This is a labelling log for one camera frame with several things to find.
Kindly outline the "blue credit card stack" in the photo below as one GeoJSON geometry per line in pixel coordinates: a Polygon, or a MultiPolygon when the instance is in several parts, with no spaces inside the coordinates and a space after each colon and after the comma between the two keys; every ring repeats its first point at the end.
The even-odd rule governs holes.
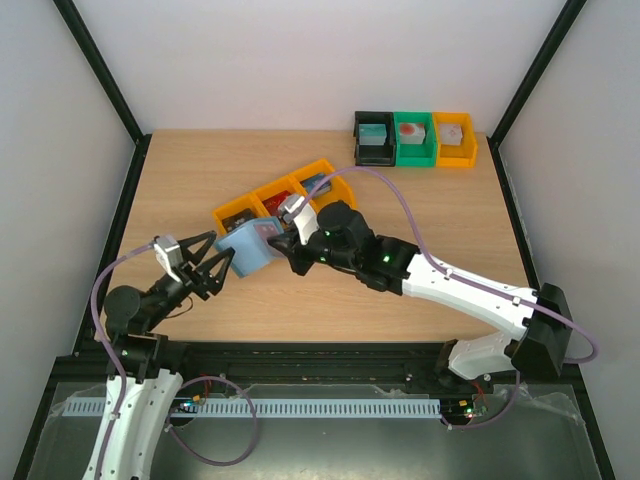
{"type": "Polygon", "coordinates": [[[324,173],[317,173],[311,177],[304,179],[301,182],[301,185],[307,192],[311,192],[316,186],[318,186],[318,189],[313,194],[313,198],[316,198],[332,190],[331,182],[330,181],[324,182],[323,181],[324,178],[325,178],[324,173]]]}

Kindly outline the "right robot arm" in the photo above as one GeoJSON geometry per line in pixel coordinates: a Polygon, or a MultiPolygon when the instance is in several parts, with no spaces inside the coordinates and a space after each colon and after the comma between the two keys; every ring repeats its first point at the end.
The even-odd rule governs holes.
{"type": "Polygon", "coordinates": [[[455,392],[471,380],[506,371],[545,382],[560,377],[571,336],[556,318],[568,310],[560,288],[519,288],[428,259],[413,243],[375,234],[343,201],[315,211],[292,195],[278,211],[287,228],[268,243],[294,273],[304,276],[324,264],[372,290],[440,303],[495,328],[484,337],[444,344],[435,368],[443,389],[455,392]]]}

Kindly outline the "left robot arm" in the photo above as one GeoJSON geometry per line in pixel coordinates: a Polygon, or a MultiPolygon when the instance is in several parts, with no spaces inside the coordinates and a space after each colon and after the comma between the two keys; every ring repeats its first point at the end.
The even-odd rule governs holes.
{"type": "Polygon", "coordinates": [[[84,476],[147,479],[169,408],[183,383],[187,346],[154,333],[191,295],[202,300],[224,285],[235,252],[209,253],[216,233],[177,240],[157,236],[117,258],[98,275],[90,295],[96,334],[108,358],[104,410],[84,476]],[[105,279],[125,261],[151,251],[164,270],[149,289],[121,285],[97,298],[105,279]]]}

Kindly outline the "blue card holder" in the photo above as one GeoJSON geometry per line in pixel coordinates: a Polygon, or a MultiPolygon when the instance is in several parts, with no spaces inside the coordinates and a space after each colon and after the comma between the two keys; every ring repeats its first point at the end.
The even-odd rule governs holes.
{"type": "Polygon", "coordinates": [[[232,232],[217,239],[214,247],[218,252],[226,248],[234,248],[235,256],[231,269],[239,278],[244,278],[269,265],[272,261],[283,258],[278,251],[266,246],[258,237],[254,225],[260,217],[250,220],[232,232]]]}

